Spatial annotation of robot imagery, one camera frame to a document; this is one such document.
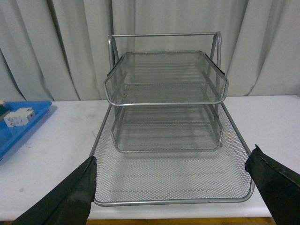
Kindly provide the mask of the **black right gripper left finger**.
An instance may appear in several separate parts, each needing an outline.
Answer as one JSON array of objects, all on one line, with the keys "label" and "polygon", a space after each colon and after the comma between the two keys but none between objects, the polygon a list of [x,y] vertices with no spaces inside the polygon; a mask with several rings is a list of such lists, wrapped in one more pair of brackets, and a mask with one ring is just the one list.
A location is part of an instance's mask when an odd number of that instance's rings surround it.
[{"label": "black right gripper left finger", "polygon": [[14,225],[84,225],[96,192],[97,160],[86,159]]}]

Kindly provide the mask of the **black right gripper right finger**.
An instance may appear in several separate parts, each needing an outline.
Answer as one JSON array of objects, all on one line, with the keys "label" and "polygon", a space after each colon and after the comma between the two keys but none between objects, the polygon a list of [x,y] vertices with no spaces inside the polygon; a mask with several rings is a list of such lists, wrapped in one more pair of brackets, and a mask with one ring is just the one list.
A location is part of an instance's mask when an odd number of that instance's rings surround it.
[{"label": "black right gripper right finger", "polygon": [[300,175],[268,155],[259,146],[245,162],[245,170],[254,181],[277,225],[300,223]]}]

